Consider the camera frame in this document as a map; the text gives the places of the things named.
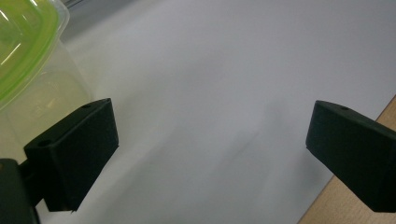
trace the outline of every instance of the wooden table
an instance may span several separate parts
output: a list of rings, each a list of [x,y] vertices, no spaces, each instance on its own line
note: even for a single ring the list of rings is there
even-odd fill
[[[396,131],[396,96],[376,121]],[[299,223],[396,223],[396,214],[373,212],[334,176]]]

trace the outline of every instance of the white surface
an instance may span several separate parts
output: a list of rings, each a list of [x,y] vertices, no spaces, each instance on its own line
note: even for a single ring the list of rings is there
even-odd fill
[[[62,37],[120,148],[43,223],[296,223],[331,174],[315,100],[375,119],[396,93],[396,2],[86,0]]]

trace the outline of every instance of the plastic container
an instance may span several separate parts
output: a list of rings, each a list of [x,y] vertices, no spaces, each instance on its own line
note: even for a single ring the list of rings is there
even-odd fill
[[[59,0],[0,1],[0,158],[91,100],[59,40],[69,19]]]

